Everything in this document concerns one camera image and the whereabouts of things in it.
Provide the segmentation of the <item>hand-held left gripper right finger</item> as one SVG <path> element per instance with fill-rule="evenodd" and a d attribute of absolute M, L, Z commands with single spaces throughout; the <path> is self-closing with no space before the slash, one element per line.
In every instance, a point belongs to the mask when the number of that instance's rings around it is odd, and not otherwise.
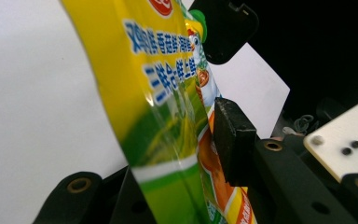
<path fill-rule="evenodd" d="M 235 102 L 215 100 L 213 140 L 225 180 L 248 189 L 258 224 L 357 224 L 294 148 L 259 139 Z"/>

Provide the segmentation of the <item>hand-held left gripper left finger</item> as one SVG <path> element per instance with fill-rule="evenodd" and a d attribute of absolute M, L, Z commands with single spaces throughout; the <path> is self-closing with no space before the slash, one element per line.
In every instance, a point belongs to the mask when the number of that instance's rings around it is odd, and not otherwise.
<path fill-rule="evenodd" d="M 127 169 L 109 224 L 157 224 L 130 169 Z"/>

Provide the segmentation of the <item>yellow green seasoning pouch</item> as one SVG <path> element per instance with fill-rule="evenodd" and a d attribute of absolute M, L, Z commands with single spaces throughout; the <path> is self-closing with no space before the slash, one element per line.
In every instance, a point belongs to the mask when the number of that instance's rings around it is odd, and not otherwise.
<path fill-rule="evenodd" d="M 158 224 L 257 224 L 213 142 L 220 92 L 181 0 L 62 0 L 104 109 Z"/>

